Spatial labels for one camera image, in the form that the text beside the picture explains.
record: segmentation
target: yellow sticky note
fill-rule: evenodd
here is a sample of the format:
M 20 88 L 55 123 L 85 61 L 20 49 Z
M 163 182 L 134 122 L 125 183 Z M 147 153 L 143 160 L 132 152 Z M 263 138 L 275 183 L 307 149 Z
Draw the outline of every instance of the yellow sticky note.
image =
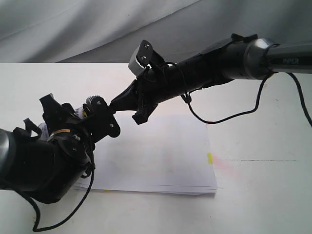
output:
M 212 153 L 208 153 L 208 163 L 209 164 L 213 163 L 213 154 Z

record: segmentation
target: wire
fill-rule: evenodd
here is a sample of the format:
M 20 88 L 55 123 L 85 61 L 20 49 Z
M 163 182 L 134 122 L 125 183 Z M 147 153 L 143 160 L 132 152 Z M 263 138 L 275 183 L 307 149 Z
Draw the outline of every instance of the wire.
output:
M 166 62 L 165 64 L 171 64 L 173 66 L 175 66 L 178 71 L 181 73 L 181 76 L 182 76 L 182 79 L 183 79 L 183 83 L 184 83 L 184 89 L 185 89 L 185 94 L 184 95 L 181 95 L 182 99 L 186 102 L 186 104 L 188 105 L 191 113 L 198 119 L 200 120 L 201 122 L 204 122 L 204 123 L 207 123 L 207 124 L 217 124 L 217 123 L 222 123 L 222 122 L 225 122 L 231 118 L 235 118 L 235 117 L 238 117 L 238 116 L 242 116 L 242 115 L 247 115 L 247 114 L 251 114 L 253 112 L 255 112 L 258 107 L 259 107 L 259 103 L 260 103 L 260 98 L 261 98 L 261 93 L 262 93 L 262 89 L 263 89 L 263 86 L 265 84 L 265 82 L 271 77 L 271 76 L 267 76 L 265 77 L 262 82 L 260 83 L 260 86 L 259 86 L 259 89 L 258 89 L 258 94 L 257 94 L 257 98 L 256 98 L 256 101 L 255 101 L 255 106 L 252 110 L 249 110 L 249 111 L 244 111 L 244 112 L 241 112 L 241 113 L 238 113 L 238 114 L 235 114 L 235 115 L 232 115 L 232 116 L 229 116 L 227 118 L 224 118 L 224 119 L 221 119 L 221 120 L 217 120 L 217 121 L 206 121 L 206 120 L 203 120 L 201 117 L 199 117 L 195 111 L 193 110 L 192 106 L 191 106 L 191 101 L 192 101 L 192 97 L 191 97 L 191 93 L 194 92 L 195 90 L 191 91 L 191 92 L 187 92 L 187 85 L 186 85 L 186 80 L 185 80 L 185 76 L 184 76 L 184 73 L 183 71 L 173 62 Z M 302 106 L 302 110 L 310 124 L 310 126 L 312 127 L 312 119 L 309 115 L 309 112 L 307 110 L 307 107 L 306 107 L 306 104 L 305 104 L 305 101 L 304 101 L 304 98 L 303 98 L 303 92 L 302 92 L 302 88 L 301 88 L 301 85 L 299 83 L 299 80 L 298 78 L 293 74 L 293 73 L 287 73 L 289 76 L 291 76 L 297 86 L 297 89 L 298 89 L 298 94 L 299 94 L 299 98 L 300 98 L 300 103 L 301 103 L 301 106 Z
M 20 190 L 14 184 L 6 181 L 5 179 L 0 178 L 0 182 L 1 183 L 3 183 L 6 187 L 12 189 L 17 194 L 22 196 L 34 208 L 35 213 L 36 213 L 36 220 L 35 220 L 35 223 L 34 223 L 33 231 L 36 232 L 36 233 L 47 231 L 47 230 L 51 230 L 51 229 L 57 228 L 57 227 L 61 226 L 62 224 L 66 223 L 76 213 L 76 211 L 80 208 L 80 206 L 83 204 L 83 202 L 85 201 L 85 199 L 89 195 L 89 192 L 90 192 L 92 184 L 93 184 L 93 180 L 94 180 L 94 168 L 91 171 L 91 180 L 90 180 L 89 187 L 88 187 L 86 193 L 84 194 L 83 198 L 79 202 L 79 204 L 76 206 L 76 208 L 63 221 L 61 221 L 61 222 L 59 222 L 59 223 L 57 223 L 55 225 L 52 225 L 50 227 L 38 228 L 41 214 L 40 214 L 40 209 L 39 209 L 38 205 L 36 204 L 36 202 L 28 194 L 26 194 L 25 192 Z

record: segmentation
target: bolt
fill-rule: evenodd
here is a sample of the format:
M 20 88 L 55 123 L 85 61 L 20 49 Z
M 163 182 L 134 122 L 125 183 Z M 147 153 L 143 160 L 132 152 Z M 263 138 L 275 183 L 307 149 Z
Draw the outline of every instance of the bolt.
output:
M 73 135 L 73 138 L 74 138 L 75 140 L 77 140 L 77 141 L 80 141 L 80 140 L 81 140 L 81 138 L 78 137 L 76 134 Z

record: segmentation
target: white table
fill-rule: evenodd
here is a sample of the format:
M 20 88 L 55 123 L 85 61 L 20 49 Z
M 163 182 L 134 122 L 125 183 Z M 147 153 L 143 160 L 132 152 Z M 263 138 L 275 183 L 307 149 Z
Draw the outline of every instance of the white table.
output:
M 110 102 L 134 79 L 126 64 L 0 64 L 0 71 L 0 126 L 7 130 L 23 127 L 27 117 L 39 124 L 39 98 L 45 94 L 74 107 L 90 95 Z M 312 113 L 312 75 L 298 77 Z M 236 80 L 198 91 L 194 109 L 208 120 L 249 110 L 259 84 Z M 188 112 L 174 98 L 154 115 Z M 215 196 L 91 193 L 69 222 L 47 233 L 312 233 L 312 129 L 288 75 L 268 81 L 256 113 L 211 125 L 209 136 L 219 186 Z M 40 226 L 63 220 L 83 193 L 72 190 L 56 204 L 40 205 Z M 0 192 L 2 234 L 32 233 L 34 217 L 23 198 Z

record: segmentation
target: white paper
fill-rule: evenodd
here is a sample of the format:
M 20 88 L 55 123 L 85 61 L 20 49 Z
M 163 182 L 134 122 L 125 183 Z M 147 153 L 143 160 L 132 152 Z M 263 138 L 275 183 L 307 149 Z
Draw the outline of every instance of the white paper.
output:
M 139 126 L 129 115 L 116 119 L 120 135 L 96 144 L 94 190 L 215 192 L 205 124 L 189 115 L 151 116 Z M 76 186 L 86 188 L 89 181 Z

